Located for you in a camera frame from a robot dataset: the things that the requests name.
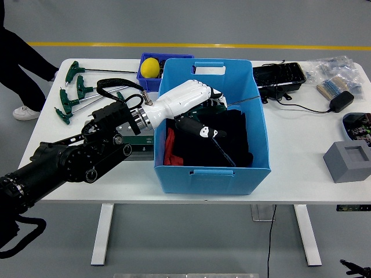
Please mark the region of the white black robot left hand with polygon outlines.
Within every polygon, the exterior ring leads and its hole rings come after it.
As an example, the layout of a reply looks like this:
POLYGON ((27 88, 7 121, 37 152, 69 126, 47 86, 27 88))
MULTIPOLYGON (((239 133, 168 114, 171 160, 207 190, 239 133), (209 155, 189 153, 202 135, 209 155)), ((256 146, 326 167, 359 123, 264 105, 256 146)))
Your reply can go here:
POLYGON ((179 130, 201 138, 223 138, 227 133, 207 126, 186 115, 191 109, 208 100, 227 106, 220 91, 197 80, 187 80, 158 97, 153 105, 142 105, 143 123, 149 129, 157 128, 165 119, 173 119, 179 130))

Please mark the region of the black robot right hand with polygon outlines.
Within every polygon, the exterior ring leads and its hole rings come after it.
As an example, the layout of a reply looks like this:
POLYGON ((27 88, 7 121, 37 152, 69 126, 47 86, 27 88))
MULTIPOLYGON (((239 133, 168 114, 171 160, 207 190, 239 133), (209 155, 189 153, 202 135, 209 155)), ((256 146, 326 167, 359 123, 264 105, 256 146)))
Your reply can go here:
POLYGON ((344 259, 340 260, 340 263, 348 268, 346 275, 356 275, 357 277, 370 277, 370 267, 361 267, 355 263, 346 261, 344 259))

